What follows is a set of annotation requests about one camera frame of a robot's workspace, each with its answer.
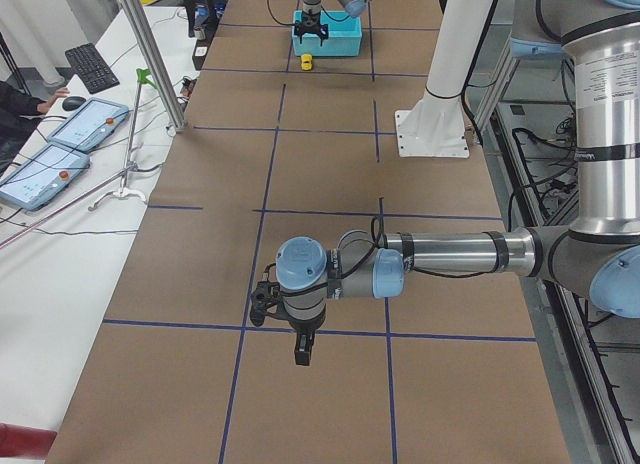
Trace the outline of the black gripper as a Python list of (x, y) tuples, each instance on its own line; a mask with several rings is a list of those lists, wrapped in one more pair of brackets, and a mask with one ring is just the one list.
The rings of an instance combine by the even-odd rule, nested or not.
[(297, 332), (294, 346), (294, 360), (298, 366), (311, 364), (312, 350), (315, 341), (315, 333), (324, 324), (324, 317), (316, 317), (309, 320), (292, 319), (291, 327)]
[(328, 25), (321, 23), (320, 13), (302, 11), (300, 17), (294, 21), (294, 33), (299, 44), (302, 44), (303, 34), (322, 34), (320, 45), (323, 45), (328, 40)]

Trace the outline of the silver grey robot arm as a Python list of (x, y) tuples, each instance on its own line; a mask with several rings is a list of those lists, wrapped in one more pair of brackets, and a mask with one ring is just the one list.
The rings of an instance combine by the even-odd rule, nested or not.
[[(365, 5), (372, 0), (337, 0), (347, 15), (351, 18), (359, 17)], [(303, 40), (305, 34), (316, 35), (320, 44), (329, 38), (329, 27), (321, 23), (322, 0), (302, 0), (301, 17), (293, 23), (293, 33)]]
[(538, 277), (625, 318), (639, 314), (639, 0), (515, 0), (517, 57), (574, 64), (578, 215), (566, 226), (476, 234), (344, 234), (334, 249), (282, 244), (251, 298), (250, 318), (285, 320), (308, 365), (326, 303), (398, 296), (408, 273)]

